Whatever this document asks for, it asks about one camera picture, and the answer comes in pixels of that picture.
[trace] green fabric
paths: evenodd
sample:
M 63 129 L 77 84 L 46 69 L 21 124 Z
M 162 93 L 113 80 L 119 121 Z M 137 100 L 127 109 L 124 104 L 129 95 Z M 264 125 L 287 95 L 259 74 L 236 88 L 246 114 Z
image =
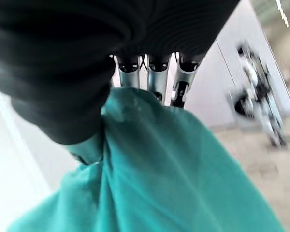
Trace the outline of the green fabric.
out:
M 67 173 L 60 191 L 9 232 L 284 231 L 236 161 L 189 112 L 118 88 L 102 115 L 100 134 L 67 146 L 92 164 Z

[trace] floor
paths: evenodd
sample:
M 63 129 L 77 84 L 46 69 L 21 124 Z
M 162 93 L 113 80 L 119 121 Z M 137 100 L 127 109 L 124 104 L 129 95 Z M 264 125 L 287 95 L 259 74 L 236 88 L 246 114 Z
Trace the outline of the floor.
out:
M 290 118 L 285 121 L 285 132 L 290 136 Z M 290 231 L 290 144 L 286 149 L 272 149 L 261 132 L 228 130 L 216 135 L 238 159 L 287 231 Z

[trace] black ribbed fabric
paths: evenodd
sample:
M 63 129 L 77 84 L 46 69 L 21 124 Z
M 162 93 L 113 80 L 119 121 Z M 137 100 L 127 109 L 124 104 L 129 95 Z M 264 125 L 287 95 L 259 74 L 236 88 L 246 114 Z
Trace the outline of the black ribbed fabric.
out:
M 238 0 L 0 0 L 0 90 L 51 139 L 74 144 L 100 127 L 125 56 L 205 53 Z

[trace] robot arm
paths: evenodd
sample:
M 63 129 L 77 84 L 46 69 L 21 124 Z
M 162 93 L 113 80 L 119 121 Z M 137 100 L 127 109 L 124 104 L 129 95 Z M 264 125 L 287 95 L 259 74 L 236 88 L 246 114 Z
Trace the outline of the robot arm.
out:
M 203 55 L 189 56 L 179 54 L 179 61 L 174 78 L 171 106 L 184 108 L 187 93 L 191 89 L 197 69 L 204 58 Z

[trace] ceiling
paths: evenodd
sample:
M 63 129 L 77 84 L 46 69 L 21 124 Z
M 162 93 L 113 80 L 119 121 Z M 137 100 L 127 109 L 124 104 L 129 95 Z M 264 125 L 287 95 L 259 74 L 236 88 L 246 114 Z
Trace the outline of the ceiling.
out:
M 269 24 L 272 20 L 280 17 L 276 0 L 250 0 L 262 25 Z M 280 0 L 284 12 L 290 10 L 290 0 Z

